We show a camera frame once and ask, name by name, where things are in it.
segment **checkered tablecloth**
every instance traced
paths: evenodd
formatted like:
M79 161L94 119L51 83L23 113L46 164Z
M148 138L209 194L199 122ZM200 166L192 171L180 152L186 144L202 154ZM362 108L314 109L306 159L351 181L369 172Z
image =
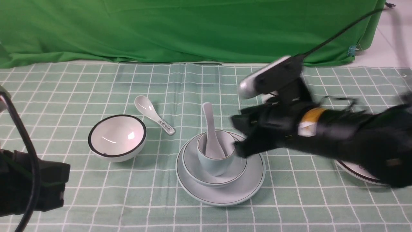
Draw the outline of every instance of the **checkered tablecloth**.
M229 117L260 98L239 99L237 84L258 67L200 64L36 64L0 70L33 143L44 160L71 165L65 206L35 212L28 232L410 232L412 189L365 184L331 160L294 150L264 155L266 178L249 201L211 207L178 184L176 155L206 131L201 104L211 102L216 127L232 132ZM409 88L410 69L307 68L304 78L317 99L357 97L377 113L395 105ZM176 129L168 136L143 117L133 102L146 95ZM325 101L340 109L346 101ZM147 143L134 159L108 163L87 145L101 119L130 114L147 126ZM7 112L0 115L4 149L24 150ZM20 216L0 218L0 231L14 231Z

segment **small bowl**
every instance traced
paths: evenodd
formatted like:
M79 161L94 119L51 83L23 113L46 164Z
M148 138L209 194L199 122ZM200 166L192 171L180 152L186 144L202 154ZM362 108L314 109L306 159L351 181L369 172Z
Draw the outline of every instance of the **small bowl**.
M183 167L190 177L199 184L212 188L223 187L239 179L243 173L245 173L248 162L247 159L235 157L225 173L220 176L212 176L204 170L200 164L199 158L197 157L196 141L190 141L188 143L183 150L182 156Z
M197 156L200 164L212 176L220 176L225 173L235 158L233 146L235 139L233 136L224 130L216 130L216 136L225 153L225 157L220 159L210 158L205 154L207 133L202 134L197 140Z
M130 115L114 115L90 131L89 147L101 159L123 162L136 156L146 143L146 126Z

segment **label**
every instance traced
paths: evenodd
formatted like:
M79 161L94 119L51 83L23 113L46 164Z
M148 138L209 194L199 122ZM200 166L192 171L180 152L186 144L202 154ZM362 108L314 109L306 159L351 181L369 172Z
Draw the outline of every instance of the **label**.
M166 131L172 130L172 127L171 127L169 124L167 124L165 121L163 121L163 120L160 119L160 120L158 121L158 123L159 123L159 125L162 126Z
M314 108L309 110L299 123L297 134L304 137L316 135L316 126L318 125L319 117L326 109Z

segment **black cable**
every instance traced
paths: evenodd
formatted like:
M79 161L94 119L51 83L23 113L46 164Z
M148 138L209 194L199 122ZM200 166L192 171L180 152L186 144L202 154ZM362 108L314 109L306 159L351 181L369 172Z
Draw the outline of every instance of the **black cable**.
M353 98L353 97L332 97L332 96L324 96L324 97L322 97L322 98L319 100L318 105L319 105L319 106L322 105L322 104L323 104L323 101L324 101L325 99L327 99L327 98L329 98L331 101L332 101L332 100L337 100L337 101L350 101L349 105L348 105L345 109L343 109L342 111L347 111L347 112L352 111L352 112L354 112L354 111L355 111L355 110L354 110L354 107L355 107L355 106L358 106L358 99L357 99L357 98Z
M351 27L353 27L354 25L356 25L357 23L359 23L360 21L362 21L362 20L364 20L364 19L368 18L369 16L372 16L372 15L374 15L374 14L376 14L376 13L382 12L382 11L384 11L384 10L387 10L387 8L376 9L376 10L373 10L373 11L371 11L371 12L363 15L362 17L360 17L359 19L357 19L357 20L353 21L352 23L350 23L348 26L346 26L344 29L342 29L340 32L338 32L337 34L335 34L334 36L332 36L331 38L329 38L329 39L326 40L325 42L323 42L323 43L319 44L318 46L312 48L310 51L308 51L308 52L306 52L306 53L304 53L304 54L301 54L301 55L303 56L302 58L304 59L304 58L306 58L307 56L309 56L310 54L312 54L313 52L319 50L321 47L325 46L326 44L328 44L328 43L331 42L332 40L336 39L336 38L339 37L341 34L345 33L347 30L349 30Z
M23 232L26 228L31 216L33 215L34 209L36 208L37 201L40 196L40 167L39 160L37 158L36 150L34 149L33 143L26 131L26 128L21 121L19 114L17 113L16 108L14 107L11 99L7 96L5 92L0 92L0 99L4 102L9 111L9 114L16 125L17 130L23 140L24 145L27 149L27 154L29 155L31 172L33 175L33 183L31 187L30 198L26 207L26 211L23 214L23 217L20 220L19 225L17 226L15 232Z

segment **bowl rim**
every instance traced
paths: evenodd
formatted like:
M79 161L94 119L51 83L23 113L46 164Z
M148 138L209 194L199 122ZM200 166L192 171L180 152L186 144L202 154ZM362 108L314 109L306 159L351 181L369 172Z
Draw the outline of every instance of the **bowl rim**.
M216 131L221 131L221 132L223 132L223 133L226 133L226 134L228 134L228 135L230 135L232 138L233 138L233 140L234 141L236 141L236 139L229 133L229 132L227 132L227 131L225 131L225 130L220 130L220 129L215 129ZM228 159L228 158L230 158L234 153L235 153L235 149L230 153L230 154L228 154L227 156L225 156L225 157L223 157L223 158L219 158L219 159L215 159L215 158L210 158L210 157L207 157L206 156L206 154L204 154L204 152L202 152L202 149L200 149L200 139L203 137L203 136L207 136L207 132L204 132L204 133L202 133L201 134L201 136L198 138L198 140L197 140L197 151L198 152L200 152L200 154L202 154L204 157L206 157L207 159L210 159L210 160L224 160L224 159Z
M130 151L128 151L128 152L125 152L125 153L122 153L122 154L118 154L118 155L107 155L107 154L104 154L104 153L100 153L100 152L98 152L98 151L94 148L94 146L93 146L93 144L92 144L92 142L91 142L91 136L92 136L94 130L97 128L97 126L99 126L102 122L107 121L107 120L112 119L112 118L116 118L116 117L129 117L129 118L133 118L133 119L135 119L136 121L138 121L138 122L143 126L143 137L142 137L142 140L141 140L140 143L139 143L136 147L134 147L132 150L130 150ZM138 149L138 148L142 145L142 143L146 140L146 134L147 134L146 125L143 123L143 121L141 121L140 119L138 119L137 117L132 116L132 115L128 115L128 114L117 114L117 115L109 116L109 117L107 117L107 118L99 121L96 125L94 125L94 127L93 127L93 128L90 130L90 132L89 132L89 136L88 136L88 138L87 138L87 143L89 144L89 148L90 148L95 154L97 154L97 155L99 155L99 156L106 157L106 158L117 158L117 157L122 157L122 156L128 155L128 154L134 152L136 149Z

